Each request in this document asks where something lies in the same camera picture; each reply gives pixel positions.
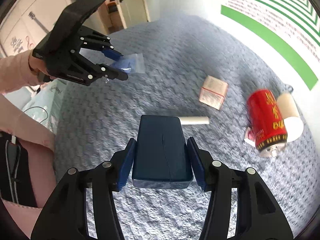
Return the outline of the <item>pink sleeved left forearm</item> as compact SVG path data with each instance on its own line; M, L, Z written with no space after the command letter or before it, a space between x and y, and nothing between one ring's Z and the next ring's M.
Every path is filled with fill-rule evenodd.
M32 56L33 51L1 59L0 91L2 94L19 90L24 86L41 85L38 74L48 75L45 63Z

